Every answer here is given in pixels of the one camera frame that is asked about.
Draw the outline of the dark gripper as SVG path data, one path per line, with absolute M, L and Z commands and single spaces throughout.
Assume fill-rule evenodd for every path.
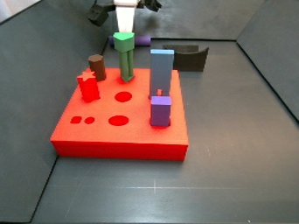
M 140 2 L 137 0 L 113 0 L 113 3 L 93 3 L 87 10 L 87 20 L 93 25 L 101 26 L 108 19 L 108 13 L 116 10 L 117 29 L 120 32 L 130 32 L 136 8 L 158 11 L 161 7 L 157 0 L 140 0 Z

